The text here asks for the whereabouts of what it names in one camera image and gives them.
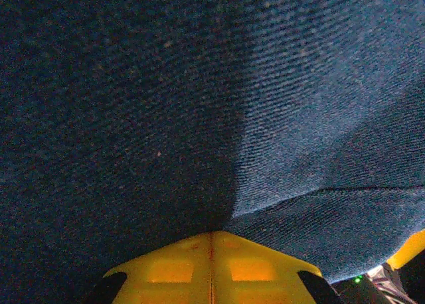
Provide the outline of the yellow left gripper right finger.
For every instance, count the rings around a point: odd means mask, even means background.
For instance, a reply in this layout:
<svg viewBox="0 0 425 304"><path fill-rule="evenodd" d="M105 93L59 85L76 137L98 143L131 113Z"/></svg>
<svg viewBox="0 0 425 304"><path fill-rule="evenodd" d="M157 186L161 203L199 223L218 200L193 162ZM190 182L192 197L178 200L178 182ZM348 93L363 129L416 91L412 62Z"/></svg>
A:
<svg viewBox="0 0 425 304"><path fill-rule="evenodd" d="M342 304L313 264L240 236L211 234L211 304Z"/></svg>

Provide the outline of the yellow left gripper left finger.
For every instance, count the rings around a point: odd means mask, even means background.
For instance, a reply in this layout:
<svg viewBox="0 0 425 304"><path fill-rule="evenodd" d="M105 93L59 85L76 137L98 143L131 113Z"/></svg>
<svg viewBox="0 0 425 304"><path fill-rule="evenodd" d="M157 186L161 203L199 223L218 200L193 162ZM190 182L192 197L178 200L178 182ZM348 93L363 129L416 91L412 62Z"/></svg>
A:
<svg viewBox="0 0 425 304"><path fill-rule="evenodd" d="M212 304L212 234L199 234L113 267L84 304Z"/></svg>

